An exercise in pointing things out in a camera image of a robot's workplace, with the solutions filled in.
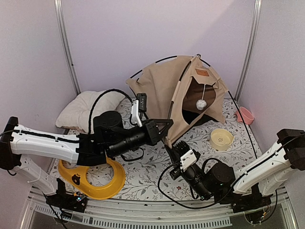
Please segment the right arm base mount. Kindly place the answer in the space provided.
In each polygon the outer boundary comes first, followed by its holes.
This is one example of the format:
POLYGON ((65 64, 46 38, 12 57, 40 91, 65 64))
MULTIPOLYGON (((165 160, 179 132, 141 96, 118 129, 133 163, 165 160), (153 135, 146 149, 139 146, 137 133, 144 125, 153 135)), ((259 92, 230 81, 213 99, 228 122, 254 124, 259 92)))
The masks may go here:
POLYGON ((231 207, 234 213, 258 209, 270 205, 271 196, 263 196, 257 183, 251 187, 251 194, 233 194, 231 207))

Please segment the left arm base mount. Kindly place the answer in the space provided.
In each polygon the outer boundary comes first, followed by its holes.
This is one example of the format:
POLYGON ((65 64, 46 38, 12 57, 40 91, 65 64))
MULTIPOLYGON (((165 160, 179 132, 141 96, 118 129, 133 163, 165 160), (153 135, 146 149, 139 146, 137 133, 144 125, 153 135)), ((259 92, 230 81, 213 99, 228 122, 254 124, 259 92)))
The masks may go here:
POLYGON ((46 203, 51 206, 59 207, 60 209, 66 209, 84 213, 87 206, 87 196, 80 193, 70 193, 66 191, 65 183, 57 178, 57 189, 55 194, 46 196, 46 203))

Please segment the beige fabric pet tent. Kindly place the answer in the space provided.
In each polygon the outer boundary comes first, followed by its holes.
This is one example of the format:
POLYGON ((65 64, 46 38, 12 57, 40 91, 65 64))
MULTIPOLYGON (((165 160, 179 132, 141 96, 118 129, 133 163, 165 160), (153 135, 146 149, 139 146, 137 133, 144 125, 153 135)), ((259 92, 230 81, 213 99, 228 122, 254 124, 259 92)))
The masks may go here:
POLYGON ((173 125, 163 139, 168 147, 190 130, 204 115, 224 123, 225 83, 199 54, 175 55, 160 59, 126 80, 134 94, 147 94, 146 115, 150 119, 172 119, 173 125), (206 85, 207 106, 196 108, 206 85))

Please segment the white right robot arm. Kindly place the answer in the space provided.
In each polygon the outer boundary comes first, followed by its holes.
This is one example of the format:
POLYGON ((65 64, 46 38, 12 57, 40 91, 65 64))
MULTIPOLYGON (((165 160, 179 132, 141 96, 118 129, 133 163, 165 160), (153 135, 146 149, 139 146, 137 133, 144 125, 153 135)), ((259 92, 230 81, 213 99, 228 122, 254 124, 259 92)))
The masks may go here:
POLYGON ((282 129, 278 140, 258 159, 234 170, 217 158, 197 165, 200 154, 184 141, 172 147, 172 179, 182 177, 202 200, 216 203, 248 205, 256 208, 269 204, 270 196, 294 170, 305 169, 305 132, 282 129))

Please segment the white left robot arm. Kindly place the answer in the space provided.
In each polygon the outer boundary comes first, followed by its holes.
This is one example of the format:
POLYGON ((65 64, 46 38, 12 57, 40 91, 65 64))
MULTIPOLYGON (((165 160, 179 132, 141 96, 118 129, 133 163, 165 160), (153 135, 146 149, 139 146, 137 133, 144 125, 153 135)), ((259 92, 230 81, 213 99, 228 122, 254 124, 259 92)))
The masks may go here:
POLYGON ((147 119, 125 129, 122 116, 116 111, 107 111, 94 118, 93 130, 89 133, 59 135, 32 131, 11 117, 0 135, 0 167, 22 173, 29 183, 52 196, 60 207, 67 207, 71 197, 60 189, 61 181, 42 171, 29 155, 57 158, 59 173, 66 181, 93 199, 109 199, 125 184, 125 171, 115 158, 143 145, 156 145, 172 125, 171 119, 147 119), (76 168, 67 169, 63 162, 75 164, 76 168), (87 171, 102 164, 112 167, 113 178, 107 185, 96 187, 88 182, 87 171))

